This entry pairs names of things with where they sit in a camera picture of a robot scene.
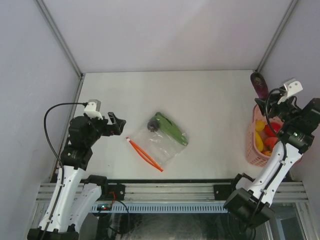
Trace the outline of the red fake apple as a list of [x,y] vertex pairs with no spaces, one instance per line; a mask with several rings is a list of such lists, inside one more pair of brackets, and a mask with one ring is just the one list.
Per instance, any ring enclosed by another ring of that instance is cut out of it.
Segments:
[[276,122],[271,122],[270,124],[266,124],[263,131],[269,137],[276,137],[276,134],[280,129],[281,125]]

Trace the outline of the purple fake eggplant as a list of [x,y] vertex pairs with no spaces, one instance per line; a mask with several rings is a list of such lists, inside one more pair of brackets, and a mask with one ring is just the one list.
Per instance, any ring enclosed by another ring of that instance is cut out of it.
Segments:
[[263,75],[255,71],[250,75],[250,81],[258,97],[265,100],[269,94],[269,89]]

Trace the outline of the orange fake peach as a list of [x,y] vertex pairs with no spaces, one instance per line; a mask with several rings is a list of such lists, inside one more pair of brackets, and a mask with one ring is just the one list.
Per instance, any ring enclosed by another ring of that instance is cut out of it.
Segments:
[[274,137],[274,136],[268,137],[268,138],[266,138],[265,141],[264,141],[264,147],[265,147],[268,151],[271,151],[271,152],[272,152],[274,146],[275,146],[276,143],[277,143],[277,141],[278,141],[278,138],[277,138],[277,137]]

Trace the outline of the dark round fake fruit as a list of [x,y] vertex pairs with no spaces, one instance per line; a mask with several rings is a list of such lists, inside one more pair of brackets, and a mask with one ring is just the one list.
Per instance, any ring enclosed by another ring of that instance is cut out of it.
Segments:
[[151,119],[147,123],[147,129],[150,132],[157,132],[160,129],[160,123],[157,119]]

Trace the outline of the yellow fake banana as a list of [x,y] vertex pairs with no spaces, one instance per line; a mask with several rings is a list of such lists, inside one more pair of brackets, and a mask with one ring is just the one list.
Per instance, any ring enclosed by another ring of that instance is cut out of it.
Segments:
[[255,146],[259,152],[262,152],[264,150],[264,143],[259,135],[259,132],[255,131]]

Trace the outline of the clear zip top bag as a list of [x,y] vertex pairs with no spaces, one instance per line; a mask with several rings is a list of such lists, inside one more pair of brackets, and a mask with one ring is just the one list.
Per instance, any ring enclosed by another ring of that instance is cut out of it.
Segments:
[[126,141],[144,161],[163,172],[166,165],[187,146],[181,145],[160,130],[150,132],[147,129],[148,121],[134,134],[127,136]]

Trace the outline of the wrinkled yellow fake fruit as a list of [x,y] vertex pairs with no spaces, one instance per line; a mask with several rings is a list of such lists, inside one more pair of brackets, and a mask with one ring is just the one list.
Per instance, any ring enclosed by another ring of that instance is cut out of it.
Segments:
[[263,120],[256,120],[255,121],[255,131],[256,132],[263,131],[265,126],[266,126],[266,122],[265,121],[263,121]]

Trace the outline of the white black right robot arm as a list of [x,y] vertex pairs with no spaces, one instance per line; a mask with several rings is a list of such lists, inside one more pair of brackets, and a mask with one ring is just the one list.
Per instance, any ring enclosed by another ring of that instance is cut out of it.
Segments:
[[320,124],[319,98],[301,109],[293,103],[293,96],[283,102],[278,102],[279,97],[273,94],[268,100],[256,100],[260,108],[267,108],[262,111],[267,118],[278,117],[283,123],[267,164],[256,179],[238,174],[223,206],[245,229],[254,229],[274,216],[271,205],[275,193],[287,172],[312,145],[312,133]]

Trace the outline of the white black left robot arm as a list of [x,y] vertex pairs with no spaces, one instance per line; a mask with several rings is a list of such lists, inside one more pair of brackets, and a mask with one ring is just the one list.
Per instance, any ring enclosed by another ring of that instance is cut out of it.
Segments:
[[113,112],[106,119],[98,113],[84,113],[70,121],[69,143],[64,147],[57,183],[49,206],[37,228],[28,231],[29,240],[77,240],[80,229],[96,200],[109,196],[110,188],[105,176],[90,175],[79,197],[77,188],[93,155],[92,146],[101,137],[119,136],[126,121]]

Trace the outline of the green fake leafy vegetable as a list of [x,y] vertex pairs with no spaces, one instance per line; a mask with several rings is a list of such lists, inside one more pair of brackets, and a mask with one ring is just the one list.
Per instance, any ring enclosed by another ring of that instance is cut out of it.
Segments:
[[160,124],[159,130],[174,139],[176,142],[183,146],[187,146],[189,144],[187,138],[176,123],[173,120],[170,120],[165,114],[158,111],[151,119],[158,120]]

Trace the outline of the pink plastic basket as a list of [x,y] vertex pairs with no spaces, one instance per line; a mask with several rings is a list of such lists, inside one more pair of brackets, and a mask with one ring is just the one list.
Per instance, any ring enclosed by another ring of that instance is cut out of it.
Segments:
[[273,152],[277,137],[267,126],[266,118],[256,105],[252,110],[252,119],[247,128],[245,157],[248,163],[264,167]]

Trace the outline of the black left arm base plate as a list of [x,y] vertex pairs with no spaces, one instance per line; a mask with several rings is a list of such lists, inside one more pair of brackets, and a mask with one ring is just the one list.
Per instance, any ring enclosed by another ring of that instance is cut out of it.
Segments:
[[109,184],[106,193],[106,198],[110,200],[123,201],[125,198],[126,186],[124,184],[116,183]]

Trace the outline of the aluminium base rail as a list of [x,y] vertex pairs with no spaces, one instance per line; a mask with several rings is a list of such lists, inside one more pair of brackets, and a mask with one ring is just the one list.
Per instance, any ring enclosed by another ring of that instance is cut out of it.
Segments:
[[[128,203],[182,203],[222,202],[214,198],[213,185],[229,182],[181,183],[110,183],[125,185],[124,202]],[[274,191],[274,203],[307,202],[302,182],[283,182]]]

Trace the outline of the aluminium corner frame post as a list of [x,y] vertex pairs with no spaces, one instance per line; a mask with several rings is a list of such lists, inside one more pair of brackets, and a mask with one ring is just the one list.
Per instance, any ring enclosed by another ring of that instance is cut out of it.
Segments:
[[287,25],[289,24],[294,12],[296,11],[296,8],[298,7],[300,0],[291,0],[289,2],[289,5],[284,12],[266,50],[264,51],[262,58],[260,59],[257,67],[253,70],[254,72],[261,72],[266,65],[269,57],[271,56],[274,48],[276,47],[278,41],[280,40],[283,32],[285,31]]

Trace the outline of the left aluminium corner post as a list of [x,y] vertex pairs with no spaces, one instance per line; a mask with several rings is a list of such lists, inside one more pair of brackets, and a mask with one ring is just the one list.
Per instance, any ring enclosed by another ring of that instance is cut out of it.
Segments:
[[33,1],[38,8],[40,14],[42,15],[44,21],[48,25],[50,31],[52,32],[56,42],[58,43],[60,49],[62,50],[63,54],[67,58],[69,64],[72,66],[75,74],[77,75],[78,79],[81,80],[83,77],[83,73],[80,70],[68,44],[66,43],[61,31],[59,30],[53,16],[51,15],[48,7],[46,6],[43,0],[34,0]]

